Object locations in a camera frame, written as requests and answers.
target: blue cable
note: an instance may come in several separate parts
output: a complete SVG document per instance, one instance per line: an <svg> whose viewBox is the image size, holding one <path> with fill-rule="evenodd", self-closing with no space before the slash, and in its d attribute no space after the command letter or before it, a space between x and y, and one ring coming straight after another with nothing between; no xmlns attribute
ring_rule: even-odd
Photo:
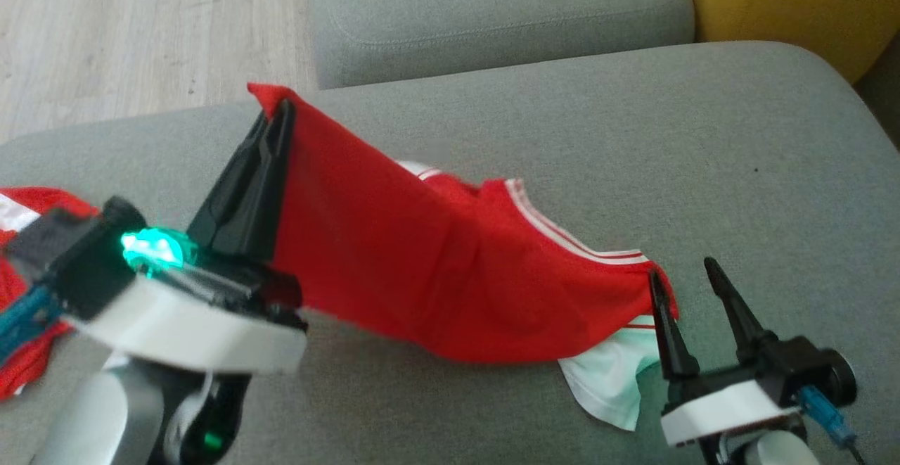
<svg viewBox="0 0 900 465"><path fill-rule="evenodd" d="M45 286L33 286L0 312L0 366L57 323L61 314L62 308Z"/></svg>
<svg viewBox="0 0 900 465"><path fill-rule="evenodd" d="M844 423L841 411L830 403L822 391L814 386L804 386L797 394L797 401L808 416L825 429L838 449L849 450L856 461L864 463L855 447L856 434Z"/></svg>

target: black cable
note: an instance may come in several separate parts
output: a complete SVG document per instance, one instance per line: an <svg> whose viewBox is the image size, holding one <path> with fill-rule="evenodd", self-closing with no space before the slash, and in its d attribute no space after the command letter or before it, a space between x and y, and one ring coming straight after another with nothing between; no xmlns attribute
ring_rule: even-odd
<svg viewBox="0 0 900 465"><path fill-rule="evenodd" d="M856 449L855 445L847 445L847 449L849 450L849 453L853 455L853 458L855 458L856 462L859 463L859 465L866 465L865 459L862 459L862 455L859 454L859 450Z"/></svg>

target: robotic arm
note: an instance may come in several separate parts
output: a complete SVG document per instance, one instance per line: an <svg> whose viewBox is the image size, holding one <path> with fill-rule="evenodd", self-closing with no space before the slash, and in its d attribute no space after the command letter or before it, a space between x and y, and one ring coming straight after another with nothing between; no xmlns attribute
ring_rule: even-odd
<svg viewBox="0 0 900 465"><path fill-rule="evenodd" d="M672 318L665 285L650 274L662 376L669 382L662 411L669 445L697 443L708 465L817 465L806 446L806 412L863 463L856 436L835 408L852 404L857 395L843 356L818 349L804 336L779 340L759 324L716 260L707 257L704 264L726 308L738 363L700 373Z"/></svg>
<svg viewBox="0 0 900 465"><path fill-rule="evenodd" d="M57 209L6 246L31 289L0 319L0 353L56 317L115 350L73 395L33 465L206 465L234 442L251 376L292 372L306 346L293 276L274 253L295 125L257 120L187 234L131 203Z"/></svg>

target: red and white cloth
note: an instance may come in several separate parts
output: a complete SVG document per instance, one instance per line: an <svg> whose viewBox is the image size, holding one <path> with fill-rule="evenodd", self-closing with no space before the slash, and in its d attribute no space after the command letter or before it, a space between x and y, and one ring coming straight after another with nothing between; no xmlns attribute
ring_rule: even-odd
<svg viewBox="0 0 900 465"><path fill-rule="evenodd" d="M585 410L633 429L658 359L650 270L668 285L653 261L589 249L521 180L396 163L288 88L248 88L270 118L297 109L274 266L307 305L459 362L560 360Z"/></svg>
<svg viewBox="0 0 900 465"><path fill-rule="evenodd" d="M59 189L0 189L0 246L51 208L65 208L77 215L94 212L88 203ZM15 269L0 257L0 311L25 294L26 289L25 282ZM67 324L60 322L54 325L47 333L20 347L6 363L0 365L0 400L19 394L25 384L43 374L53 339L67 330Z"/></svg>

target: sofa cushion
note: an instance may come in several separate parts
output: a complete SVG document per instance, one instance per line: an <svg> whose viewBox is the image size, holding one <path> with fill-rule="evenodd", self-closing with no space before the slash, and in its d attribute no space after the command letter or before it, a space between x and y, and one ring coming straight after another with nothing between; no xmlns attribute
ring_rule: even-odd
<svg viewBox="0 0 900 465"><path fill-rule="evenodd" d="M309 0L322 88L691 42L691 0Z"/></svg>
<svg viewBox="0 0 900 465"><path fill-rule="evenodd" d="M900 156L820 58L778 43L684 45L311 94L393 158L478 181L520 176L534 204L595 249L642 249L669 274L705 369L734 362L703 257L762 324L842 352L845 414L870 462L900 456ZM252 103L83 125L0 146L0 186L132 199L185 227L257 114ZM0 405L4 462L25 463L103 350L67 340L48 376ZM665 446L659 368L636 433L591 420L554 363L445 362L322 315L294 376L260 376L225 463L701 462ZM823 463L848 459L812 428Z"/></svg>

